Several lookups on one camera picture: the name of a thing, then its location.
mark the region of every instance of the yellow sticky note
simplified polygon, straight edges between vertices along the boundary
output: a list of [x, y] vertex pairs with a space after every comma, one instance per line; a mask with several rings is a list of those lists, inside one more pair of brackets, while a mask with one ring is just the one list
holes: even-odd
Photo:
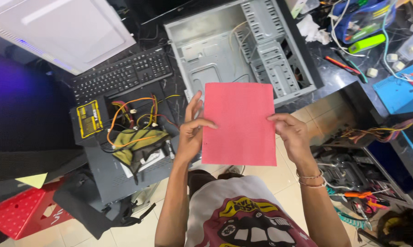
[[42, 185], [45, 183], [46, 175], [48, 173], [33, 175], [28, 177], [16, 178], [17, 181], [26, 183], [34, 188], [42, 188]]

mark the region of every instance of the red plastic stool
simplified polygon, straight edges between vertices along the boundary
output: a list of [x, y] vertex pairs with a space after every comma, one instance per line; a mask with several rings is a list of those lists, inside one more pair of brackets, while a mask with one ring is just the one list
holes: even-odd
[[56, 205], [50, 216], [44, 212], [56, 204], [53, 195], [62, 181], [49, 183], [41, 189], [31, 188], [0, 203], [0, 231], [14, 240], [37, 233], [73, 217]]

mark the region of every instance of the white t-shirt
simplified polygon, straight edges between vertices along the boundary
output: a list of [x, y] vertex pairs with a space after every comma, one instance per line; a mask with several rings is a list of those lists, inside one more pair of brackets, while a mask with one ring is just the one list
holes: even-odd
[[185, 247], [317, 247], [256, 176], [205, 184], [190, 200]]

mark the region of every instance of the hand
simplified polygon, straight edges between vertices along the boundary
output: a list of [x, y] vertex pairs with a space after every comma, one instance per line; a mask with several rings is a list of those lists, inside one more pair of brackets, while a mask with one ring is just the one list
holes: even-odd
[[182, 161], [183, 163], [192, 160], [200, 151], [202, 135], [204, 133], [203, 126], [217, 129], [214, 122], [201, 118], [202, 113], [199, 114], [200, 117], [194, 118], [204, 103], [200, 100], [201, 96], [202, 92], [198, 91], [191, 99], [185, 110], [185, 123], [180, 128], [179, 145], [175, 160]]
[[307, 125], [288, 113], [271, 115], [268, 120], [275, 121], [275, 130], [284, 141], [289, 160], [299, 166], [314, 163], [310, 151]]

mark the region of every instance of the pink paper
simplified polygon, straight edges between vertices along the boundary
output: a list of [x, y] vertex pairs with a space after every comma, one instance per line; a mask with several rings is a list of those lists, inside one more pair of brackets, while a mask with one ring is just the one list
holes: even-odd
[[275, 113], [271, 84], [205, 84], [204, 118], [219, 127], [204, 127], [202, 163], [276, 166]]

